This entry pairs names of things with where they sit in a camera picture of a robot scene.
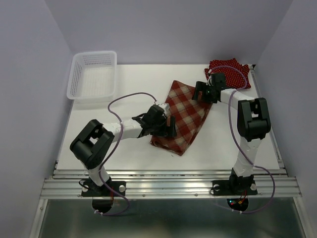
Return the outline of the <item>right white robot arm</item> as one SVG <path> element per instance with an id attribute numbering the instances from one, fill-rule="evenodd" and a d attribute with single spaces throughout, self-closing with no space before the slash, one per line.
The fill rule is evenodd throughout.
<path id="1" fill-rule="evenodd" d="M 213 104 L 226 103 L 237 111 L 237 130 L 240 140 L 235 140 L 239 150 L 229 179 L 213 180 L 211 193 L 215 196 L 256 195 L 254 181 L 255 158 L 262 140 L 271 130 L 265 98 L 249 97 L 226 85 L 224 73 L 213 73 L 207 82 L 196 82 L 192 100 Z"/>

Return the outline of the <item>red polka dot skirt pile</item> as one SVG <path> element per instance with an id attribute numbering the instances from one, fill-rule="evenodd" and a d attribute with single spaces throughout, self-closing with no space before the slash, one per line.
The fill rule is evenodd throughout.
<path id="1" fill-rule="evenodd" d="M 248 80 L 248 74 L 250 72 L 249 66 L 240 64 L 236 58 L 229 60 L 212 60 L 208 68 L 211 69 L 213 73 L 224 73 L 227 87 L 235 89 L 251 88 Z"/>

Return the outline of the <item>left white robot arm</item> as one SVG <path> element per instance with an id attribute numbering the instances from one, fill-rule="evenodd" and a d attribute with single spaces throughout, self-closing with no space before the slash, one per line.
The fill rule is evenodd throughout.
<path id="1" fill-rule="evenodd" d="M 153 135 L 174 138 L 176 117 L 168 115 L 169 104 L 152 105 L 146 113 L 116 123 L 102 124 L 97 119 L 89 121 L 70 144 L 70 151 L 84 165 L 98 195 L 110 191 L 110 176 L 105 171 L 104 160 L 110 146 L 121 140 Z"/>

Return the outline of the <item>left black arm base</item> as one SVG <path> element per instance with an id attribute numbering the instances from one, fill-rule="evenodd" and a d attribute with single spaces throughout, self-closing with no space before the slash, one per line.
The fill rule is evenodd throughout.
<path id="1" fill-rule="evenodd" d="M 105 185 L 97 186 L 90 179 L 79 180 L 79 185 L 82 188 L 82 197 L 118 197 L 113 191 L 110 191 Z M 110 181 L 108 186 L 117 193 L 125 196 L 126 182 L 125 181 Z"/>

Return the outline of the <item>white plastic basket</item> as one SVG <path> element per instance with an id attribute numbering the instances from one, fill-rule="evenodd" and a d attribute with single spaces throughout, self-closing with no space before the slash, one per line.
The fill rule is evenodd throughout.
<path id="1" fill-rule="evenodd" d="M 108 102 L 116 88 L 117 54 L 114 51 L 74 55 L 67 85 L 67 98 L 81 102 Z"/>

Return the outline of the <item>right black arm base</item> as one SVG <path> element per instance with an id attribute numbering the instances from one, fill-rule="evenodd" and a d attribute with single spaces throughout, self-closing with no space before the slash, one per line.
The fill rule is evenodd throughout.
<path id="1" fill-rule="evenodd" d="M 234 184 L 229 180 L 213 180 L 210 194 L 215 196 L 257 195 L 257 190 L 251 190 L 249 185 Z"/>

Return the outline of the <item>red plaid skirt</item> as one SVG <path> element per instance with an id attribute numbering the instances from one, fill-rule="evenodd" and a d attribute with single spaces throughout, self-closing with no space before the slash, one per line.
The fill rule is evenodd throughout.
<path id="1" fill-rule="evenodd" d="M 175 117 L 177 136 L 153 136 L 150 144 L 182 156 L 195 140 L 212 107 L 211 104 L 192 100 L 195 88 L 174 80 L 165 100 Z"/>

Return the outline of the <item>aluminium rail frame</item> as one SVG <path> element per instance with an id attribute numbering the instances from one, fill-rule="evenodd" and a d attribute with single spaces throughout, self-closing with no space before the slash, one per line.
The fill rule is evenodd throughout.
<path id="1" fill-rule="evenodd" d="M 273 133 L 256 155 L 256 196 L 246 214 L 232 211 L 226 197 L 211 193 L 214 180 L 227 180 L 238 149 L 231 137 L 228 106 L 212 106 L 202 129 L 184 155 L 156 148 L 150 137 L 122 140 L 106 162 L 113 181 L 126 183 L 125 199 L 114 212 L 95 214 L 92 197 L 82 196 L 79 180 L 88 173 L 70 151 L 92 119 L 115 122 L 107 103 L 74 101 L 53 175 L 44 181 L 31 229 L 33 238 L 312 238 L 303 214 L 296 178 L 287 174 Z"/>

